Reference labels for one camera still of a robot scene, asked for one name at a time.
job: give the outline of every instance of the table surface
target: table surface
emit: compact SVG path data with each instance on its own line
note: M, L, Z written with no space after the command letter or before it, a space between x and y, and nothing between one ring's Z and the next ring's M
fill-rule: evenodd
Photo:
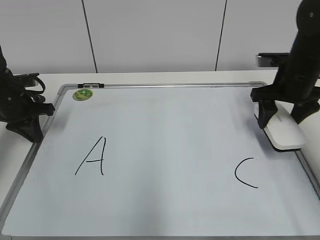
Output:
M255 71L203 71L203 72L149 72L149 73L75 73L41 74L46 85L46 102L53 102L59 88L64 84L183 84L183 83L247 83L265 82L271 84L275 70ZM320 173L320 113L304 120L300 127L307 138L304 154L316 174ZM0 204L3 203L31 143L16 133L7 131L0 122Z

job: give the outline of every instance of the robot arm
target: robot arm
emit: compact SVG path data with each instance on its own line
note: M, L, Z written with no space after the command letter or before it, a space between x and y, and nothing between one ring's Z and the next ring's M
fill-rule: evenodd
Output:
M52 116L55 108L44 103L44 83L39 73L14 76L7 68L7 62L0 47L0 122L6 122L6 128L20 134L31 142L41 142L43 134L39 115ZM30 82L36 81L41 91L27 90Z
M259 104L258 124L264 129L278 111L275 101L293 103L291 116L301 123L320 110L320 1L303 0L296 15L298 32L288 58L279 65L271 85L254 88L253 102Z

